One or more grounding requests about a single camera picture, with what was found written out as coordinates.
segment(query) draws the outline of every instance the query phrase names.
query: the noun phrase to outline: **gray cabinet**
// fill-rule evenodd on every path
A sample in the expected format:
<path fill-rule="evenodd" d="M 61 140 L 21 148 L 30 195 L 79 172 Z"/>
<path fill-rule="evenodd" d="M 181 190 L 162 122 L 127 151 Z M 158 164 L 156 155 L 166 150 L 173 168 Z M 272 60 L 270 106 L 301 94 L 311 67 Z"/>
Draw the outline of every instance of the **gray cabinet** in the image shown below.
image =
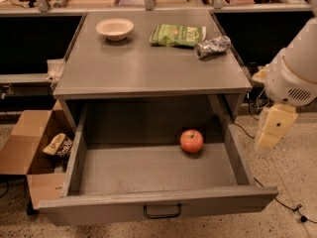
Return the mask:
<path fill-rule="evenodd" d="M 136 25 L 121 43 L 95 34 L 114 16 Z M 250 85 L 233 54 L 151 47 L 162 22 L 220 35 L 201 9 L 88 13 L 54 93 L 75 131 L 61 196 L 39 206 L 56 225 L 255 212 L 277 195 L 256 186 L 235 134 Z M 197 155 L 179 147 L 186 128 L 204 135 Z"/>

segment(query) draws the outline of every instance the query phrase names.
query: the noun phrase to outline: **drawer front panel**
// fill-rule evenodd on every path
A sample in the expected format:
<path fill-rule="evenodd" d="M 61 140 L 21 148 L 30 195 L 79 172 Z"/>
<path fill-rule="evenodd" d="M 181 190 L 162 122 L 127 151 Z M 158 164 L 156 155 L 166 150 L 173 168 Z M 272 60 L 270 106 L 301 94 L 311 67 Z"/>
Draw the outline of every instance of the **drawer front panel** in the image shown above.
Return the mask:
<path fill-rule="evenodd" d="M 55 225 L 86 225 L 258 212 L 276 195 L 274 187 L 239 186 L 194 192 L 74 196 L 42 201 L 40 210 Z"/>

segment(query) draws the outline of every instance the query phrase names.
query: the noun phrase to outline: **speckled floor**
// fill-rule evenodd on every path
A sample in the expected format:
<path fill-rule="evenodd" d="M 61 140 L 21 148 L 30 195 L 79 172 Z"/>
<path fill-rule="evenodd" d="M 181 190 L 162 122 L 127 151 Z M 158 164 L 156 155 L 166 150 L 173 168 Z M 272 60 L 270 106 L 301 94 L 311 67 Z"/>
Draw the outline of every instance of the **speckled floor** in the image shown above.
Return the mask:
<path fill-rule="evenodd" d="M 3 114 L 1 117 L 0 147 L 14 123 Z M 236 123 L 256 134 L 258 122 L 246 107 Z M 239 127 L 237 132 L 254 176 L 264 185 L 276 185 L 281 202 L 291 208 L 302 204 L 301 213 L 317 221 L 317 103 L 301 108 L 296 124 L 269 153 L 256 153 L 254 140 Z M 29 194 L 21 178 L 9 180 L 9 185 L 0 198 L 0 237 L 317 237 L 317 224 L 301 223 L 297 212 L 277 201 L 261 213 L 56 227 L 43 215 L 26 214 Z"/>

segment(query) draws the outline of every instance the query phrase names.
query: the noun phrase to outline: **cardboard box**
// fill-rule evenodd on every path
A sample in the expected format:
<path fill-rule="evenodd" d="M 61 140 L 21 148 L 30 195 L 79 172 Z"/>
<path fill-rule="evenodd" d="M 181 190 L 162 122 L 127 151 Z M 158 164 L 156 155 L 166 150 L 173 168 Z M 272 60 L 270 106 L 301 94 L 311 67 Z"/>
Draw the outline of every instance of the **cardboard box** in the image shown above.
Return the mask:
<path fill-rule="evenodd" d="M 59 102 L 53 110 L 25 110 L 0 151 L 0 175 L 26 175 L 35 209 L 59 197 L 65 173 L 54 173 L 56 158 L 42 150 L 61 132 L 73 139 Z"/>

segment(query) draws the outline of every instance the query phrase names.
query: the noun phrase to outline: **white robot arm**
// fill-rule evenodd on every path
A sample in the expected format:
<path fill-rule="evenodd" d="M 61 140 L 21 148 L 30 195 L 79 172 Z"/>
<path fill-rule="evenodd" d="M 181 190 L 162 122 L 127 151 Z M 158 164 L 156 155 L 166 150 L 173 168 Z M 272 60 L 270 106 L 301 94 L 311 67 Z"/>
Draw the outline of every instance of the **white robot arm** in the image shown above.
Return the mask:
<path fill-rule="evenodd" d="M 317 0 L 311 0 L 317 16 Z M 296 107 L 317 97 L 317 18 L 310 19 L 288 47 L 253 77 L 274 105 L 263 111 L 257 146 L 273 148 L 297 119 Z"/>

